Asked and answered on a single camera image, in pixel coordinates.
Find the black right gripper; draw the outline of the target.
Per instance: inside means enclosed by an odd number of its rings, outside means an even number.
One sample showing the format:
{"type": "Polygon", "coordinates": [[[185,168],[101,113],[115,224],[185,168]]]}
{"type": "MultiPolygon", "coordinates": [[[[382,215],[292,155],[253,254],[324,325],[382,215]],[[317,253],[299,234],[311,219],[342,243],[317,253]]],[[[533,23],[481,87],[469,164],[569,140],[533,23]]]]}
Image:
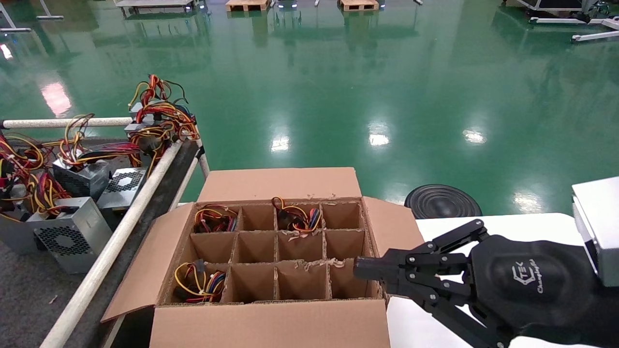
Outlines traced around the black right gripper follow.
{"type": "Polygon", "coordinates": [[[521,335],[563,345],[618,346],[618,288],[602,284],[583,247],[487,238],[483,221],[472,220],[410,250],[358,256],[354,276],[410,299],[474,348],[507,348],[521,335]],[[472,242],[480,243],[469,256],[455,253],[472,242]],[[466,285],[434,276],[470,268],[474,302],[466,285]],[[460,310],[463,305],[484,325],[460,310]]]}

